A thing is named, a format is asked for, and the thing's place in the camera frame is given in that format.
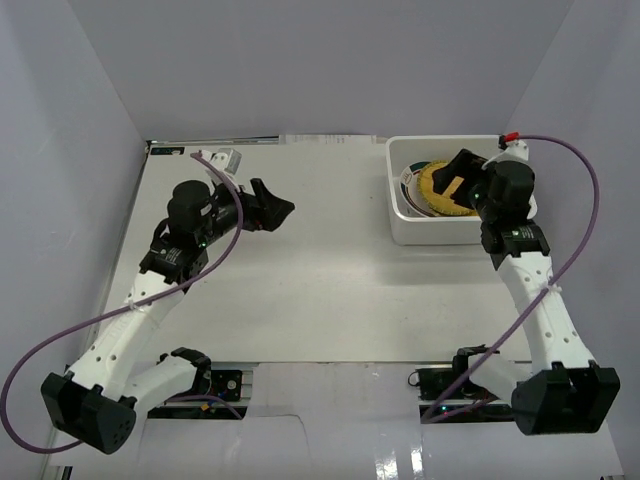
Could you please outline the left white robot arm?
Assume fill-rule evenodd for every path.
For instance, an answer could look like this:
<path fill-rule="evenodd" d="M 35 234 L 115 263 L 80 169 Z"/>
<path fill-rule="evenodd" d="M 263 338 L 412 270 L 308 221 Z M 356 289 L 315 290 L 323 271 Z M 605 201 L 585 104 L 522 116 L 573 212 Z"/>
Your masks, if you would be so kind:
<path fill-rule="evenodd" d="M 112 454 L 125 444 L 139 416 L 176 396 L 199 399 L 209 394 L 211 360 L 197 350 L 180 347 L 141 374 L 133 369 L 191 280 L 204 270 L 211 244 L 236 228 L 272 232 L 294 211 L 292 202 L 273 195 L 261 179 L 250 183 L 249 193 L 198 180 L 174 188 L 124 312 L 65 374 L 51 373 L 41 386 L 58 430 Z"/>

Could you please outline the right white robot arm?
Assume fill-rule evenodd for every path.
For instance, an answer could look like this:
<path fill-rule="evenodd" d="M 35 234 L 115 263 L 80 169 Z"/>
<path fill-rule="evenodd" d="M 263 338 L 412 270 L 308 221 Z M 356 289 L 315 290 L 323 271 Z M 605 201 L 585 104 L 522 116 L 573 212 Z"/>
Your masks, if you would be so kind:
<path fill-rule="evenodd" d="M 518 317 L 492 346 L 461 349 L 454 391 L 472 399 L 486 390 L 507 403 L 525 435 L 596 433 L 619 390 L 578 335 L 556 284 L 550 247 L 530 216 L 535 174 L 526 159 L 502 153 L 485 160 L 460 150 L 433 175 L 441 194 L 454 179 L 455 204 L 481 220 L 481 244 L 514 302 Z"/>

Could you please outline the white plate green red rim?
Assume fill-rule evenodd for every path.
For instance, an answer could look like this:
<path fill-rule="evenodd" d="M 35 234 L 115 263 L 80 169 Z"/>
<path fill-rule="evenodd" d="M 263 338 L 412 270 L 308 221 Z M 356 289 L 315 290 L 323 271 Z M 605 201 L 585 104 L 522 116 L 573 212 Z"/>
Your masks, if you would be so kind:
<path fill-rule="evenodd" d="M 402 198 L 411 214 L 417 217 L 435 217 L 435 212 L 426 203 L 418 188 L 418 177 L 427 165 L 427 161 L 411 163 L 404 168 L 399 177 Z"/>

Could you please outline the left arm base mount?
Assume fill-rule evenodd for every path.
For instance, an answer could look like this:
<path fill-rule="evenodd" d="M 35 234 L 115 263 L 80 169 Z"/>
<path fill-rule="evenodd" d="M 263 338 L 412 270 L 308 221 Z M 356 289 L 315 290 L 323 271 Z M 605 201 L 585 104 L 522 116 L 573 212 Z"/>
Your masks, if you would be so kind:
<path fill-rule="evenodd" d="M 216 396 L 228 402 L 238 413 L 219 401 L 204 398 L 188 402 L 164 404 L 149 412 L 153 419 L 171 420 L 241 420 L 244 418 L 250 398 L 250 385 L 245 385 L 246 371 L 218 369 L 211 371 L 211 387 L 208 395 Z"/>

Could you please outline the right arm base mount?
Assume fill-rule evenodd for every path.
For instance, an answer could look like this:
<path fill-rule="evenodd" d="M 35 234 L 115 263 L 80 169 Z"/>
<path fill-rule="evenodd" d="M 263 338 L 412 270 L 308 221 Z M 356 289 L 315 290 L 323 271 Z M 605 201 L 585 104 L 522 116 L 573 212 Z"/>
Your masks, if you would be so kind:
<path fill-rule="evenodd" d="M 418 395 L 419 415 L 423 416 L 434 401 L 456 379 L 450 364 L 423 365 L 407 377 L 407 384 Z M 511 407 L 482 387 L 465 383 L 439 404 L 433 413 L 443 416 L 440 423 L 513 422 Z"/>

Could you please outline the round woven bamboo tray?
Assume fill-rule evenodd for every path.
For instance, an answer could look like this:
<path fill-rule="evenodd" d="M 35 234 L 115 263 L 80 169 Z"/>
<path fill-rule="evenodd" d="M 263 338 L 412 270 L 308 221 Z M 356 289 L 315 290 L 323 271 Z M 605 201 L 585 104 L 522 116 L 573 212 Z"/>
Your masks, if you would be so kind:
<path fill-rule="evenodd" d="M 432 174 L 447 165 L 446 161 L 428 162 L 420 171 L 417 180 L 417 188 L 421 198 L 428 207 L 435 212 L 436 216 L 444 217 L 477 217 L 477 213 L 472 209 L 457 205 L 451 195 L 461 186 L 463 179 L 456 176 L 443 194 L 434 191 L 434 180 Z"/>

